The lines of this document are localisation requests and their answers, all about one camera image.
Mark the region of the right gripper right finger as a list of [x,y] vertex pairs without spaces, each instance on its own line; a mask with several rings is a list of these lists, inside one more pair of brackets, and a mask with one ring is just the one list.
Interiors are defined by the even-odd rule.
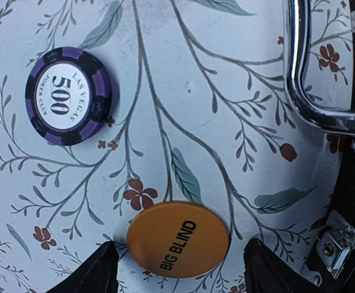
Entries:
[[307,258],[311,276],[319,274],[319,286],[294,271],[260,239],[252,238],[244,249],[245,285],[248,292],[338,292],[339,287],[326,270],[317,253]]

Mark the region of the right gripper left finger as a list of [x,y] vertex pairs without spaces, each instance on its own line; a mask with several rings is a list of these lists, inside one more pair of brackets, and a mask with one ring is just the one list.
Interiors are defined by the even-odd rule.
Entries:
[[69,277],[50,293],[116,293],[118,261],[113,241],[104,242]]

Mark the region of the black poker case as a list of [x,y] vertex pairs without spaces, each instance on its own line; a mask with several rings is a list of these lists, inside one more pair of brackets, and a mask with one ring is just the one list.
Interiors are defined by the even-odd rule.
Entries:
[[326,224],[307,260],[321,274],[322,292],[355,292],[355,67],[350,110],[322,108],[309,100],[304,73],[311,37],[309,1],[287,1],[285,11],[285,90],[309,125],[346,139]]

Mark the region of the orange round button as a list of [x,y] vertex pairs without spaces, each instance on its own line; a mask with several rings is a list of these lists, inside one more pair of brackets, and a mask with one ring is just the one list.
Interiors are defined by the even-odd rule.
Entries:
[[166,278],[192,278],[220,264],[230,241],[223,221],[211,210],[171,201],[155,204],[135,217],[126,244],[145,270]]

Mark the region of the floral tablecloth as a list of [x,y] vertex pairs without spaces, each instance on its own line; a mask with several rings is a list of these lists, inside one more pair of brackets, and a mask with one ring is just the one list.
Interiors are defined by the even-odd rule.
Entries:
[[[0,1],[0,292],[46,292],[103,242],[119,292],[244,292],[261,238],[301,270],[329,207],[344,141],[305,124],[283,85],[282,1]],[[113,79],[101,131],[55,146],[32,127],[27,76],[74,46]],[[147,205],[202,203],[231,237],[198,277],[140,267],[126,231]]]

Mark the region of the black white dealer chip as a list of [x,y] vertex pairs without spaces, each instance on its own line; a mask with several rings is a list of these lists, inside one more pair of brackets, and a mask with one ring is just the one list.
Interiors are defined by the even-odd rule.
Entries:
[[94,55],[64,46],[36,61],[24,97],[37,133],[53,145],[72,146],[96,134],[108,118],[111,80]]

